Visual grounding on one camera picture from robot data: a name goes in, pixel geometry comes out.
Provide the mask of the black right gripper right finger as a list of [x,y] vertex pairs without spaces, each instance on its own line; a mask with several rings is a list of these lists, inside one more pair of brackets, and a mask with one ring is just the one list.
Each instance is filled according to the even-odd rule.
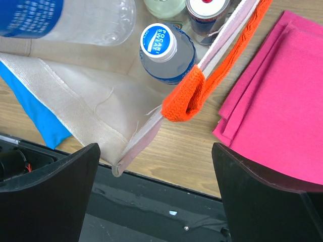
[[284,175],[214,143],[232,241],[322,241],[322,185]]

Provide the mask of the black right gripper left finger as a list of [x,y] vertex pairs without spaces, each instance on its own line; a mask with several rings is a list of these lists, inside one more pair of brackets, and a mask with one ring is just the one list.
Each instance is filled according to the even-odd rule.
[[92,143],[1,182],[1,241],[78,241],[99,158]]

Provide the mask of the Pocari Sweat bottle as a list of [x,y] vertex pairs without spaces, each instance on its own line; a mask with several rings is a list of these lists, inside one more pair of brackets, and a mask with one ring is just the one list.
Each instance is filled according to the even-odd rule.
[[191,38],[171,23],[147,26],[140,37],[139,56],[144,69],[155,79],[177,85],[196,64]]
[[134,1],[1,1],[1,36],[116,46],[132,33]]

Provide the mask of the teal folded cloth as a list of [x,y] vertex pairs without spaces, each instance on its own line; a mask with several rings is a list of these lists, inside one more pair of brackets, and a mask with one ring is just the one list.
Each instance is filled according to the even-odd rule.
[[55,149],[61,142],[72,135],[58,118],[3,63],[1,63],[1,77],[11,88],[22,108],[35,124],[47,147]]

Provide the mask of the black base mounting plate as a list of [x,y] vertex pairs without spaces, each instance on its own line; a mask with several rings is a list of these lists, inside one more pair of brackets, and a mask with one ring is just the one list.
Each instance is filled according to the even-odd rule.
[[[70,154],[1,135],[1,182]],[[78,241],[230,241],[219,199],[98,163]]]

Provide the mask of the magenta folded cloth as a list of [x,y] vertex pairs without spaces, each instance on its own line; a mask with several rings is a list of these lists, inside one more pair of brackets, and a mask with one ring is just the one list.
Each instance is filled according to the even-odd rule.
[[219,110],[240,155],[322,184],[322,26],[284,11]]

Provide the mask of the red bull can front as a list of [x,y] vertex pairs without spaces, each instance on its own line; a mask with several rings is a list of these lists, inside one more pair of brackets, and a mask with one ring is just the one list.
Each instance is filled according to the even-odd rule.
[[230,2],[230,0],[186,0],[191,28],[198,43],[210,45],[216,39],[225,23]]

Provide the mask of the green glass bottle front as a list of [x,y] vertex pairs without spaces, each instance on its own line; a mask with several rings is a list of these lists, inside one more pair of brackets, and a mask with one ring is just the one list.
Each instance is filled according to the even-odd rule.
[[148,11],[159,19],[173,18],[179,15],[186,7],[184,0],[144,0],[144,3]]

